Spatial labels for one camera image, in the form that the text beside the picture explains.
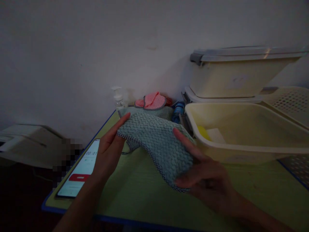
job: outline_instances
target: table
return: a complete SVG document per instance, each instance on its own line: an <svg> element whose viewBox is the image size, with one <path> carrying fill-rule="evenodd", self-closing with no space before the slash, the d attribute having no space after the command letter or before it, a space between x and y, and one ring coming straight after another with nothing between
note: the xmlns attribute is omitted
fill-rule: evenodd
<svg viewBox="0 0 309 232"><path fill-rule="evenodd" d="M103 136L118 119L114 112L92 140ZM42 210L63 214L68 209L72 200L55 199L55 195L82 155L58 187L46 197ZM279 162L225 167L239 193L296 231L309 231L309 191ZM96 217L108 222L162 230L244 230L234 219L218 215L194 197L170 188L142 148L121 156L102 192Z"/></svg>

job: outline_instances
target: blue bottle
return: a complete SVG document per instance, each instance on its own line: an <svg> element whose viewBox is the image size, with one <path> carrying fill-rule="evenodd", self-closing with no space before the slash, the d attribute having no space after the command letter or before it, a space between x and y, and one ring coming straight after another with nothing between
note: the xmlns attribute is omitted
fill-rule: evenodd
<svg viewBox="0 0 309 232"><path fill-rule="evenodd" d="M179 113L181 115L184 114L184 107L185 107L185 104L184 102L178 102L176 105L175 105L175 110L174 110L174 113L172 115L172 122L175 122L175 123L178 123L180 124L180 118L179 118Z"/></svg>

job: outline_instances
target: pink towel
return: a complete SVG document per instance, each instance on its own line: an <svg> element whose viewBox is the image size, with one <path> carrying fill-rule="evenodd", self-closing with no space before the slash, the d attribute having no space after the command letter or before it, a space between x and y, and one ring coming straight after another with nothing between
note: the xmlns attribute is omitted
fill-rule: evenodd
<svg viewBox="0 0 309 232"><path fill-rule="evenodd" d="M145 110L158 110L164 107L165 104L166 98L160 95L159 92L154 92L144 96L143 100L136 100L134 106Z"/></svg>

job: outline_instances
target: phone screen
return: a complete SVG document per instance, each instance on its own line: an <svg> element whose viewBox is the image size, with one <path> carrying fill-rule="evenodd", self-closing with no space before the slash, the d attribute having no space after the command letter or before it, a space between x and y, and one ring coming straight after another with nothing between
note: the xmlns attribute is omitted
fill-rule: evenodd
<svg viewBox="0 0 309 232"><path fill-rule="evenodd" d="M94 140L84 156L76 165L73 172L67 178L61 189L57 193L59 197L74 198L91 175L96 162L100 140Z"/></svg>

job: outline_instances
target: blue table edge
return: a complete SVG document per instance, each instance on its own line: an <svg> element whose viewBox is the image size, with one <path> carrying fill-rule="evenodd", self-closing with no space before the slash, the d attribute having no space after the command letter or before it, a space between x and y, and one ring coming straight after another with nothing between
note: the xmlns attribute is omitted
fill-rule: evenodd
<svg viewBox="0 0 309 232"><path fill-rule="evenodd" d="M95 139L95 137L97 136L97 134L102 130L102 128L105 126L105 124L108 122L108 120L112 117L112 115L115 113L116 110L114 110L114 112L110 115L110 117L106 120L106 122L103 124L103 126L98 130L98 132L95 134L95 136L90 140L90 142L88 143L88 145L85 147L84 150L86 150L88 148L88 146L90 145L90 143ZM77 160L79 159L79 157L82 155L82 153L84 152L84 150L82 150L82 152L80 153L80 155L78 156ZM290 169L288 169L279 159L277 159L277 161L299 182L301 183L308 191L309 191L309 187L307 187L293 172L291 172ZM66 209L60 209L60 208L56 208L56 207L49 207L46 206L46 201L47 199L50 197L50 195L52 194L52 191L47 195L47 197L45 198L44 202L41 205L41 209L42 211L48 211L48 212L52 212L52 213L58 213L58 214L65 214L65 212L67 211ZM123 218L117 218L117 217L109 217L109 216L103 216L103 215L94 215L94 218L100 221L105 221L105 222L110 222L110 223L116 223L116 224L123 224L123 225L129 225L129 226L135 226L135 227L144 227L144 228L149 228L149 229L153 229L153 230L167 230L167 231L196 231L196 230L189 230L189 229L181 229L178 227L171 227L171 226L164 226L164 225L159 225L159 224L151 224L151 223L147 223L147 222L140 222L140 221L134 221L134 220L128 220L128 219L123 219Z"/></svg>

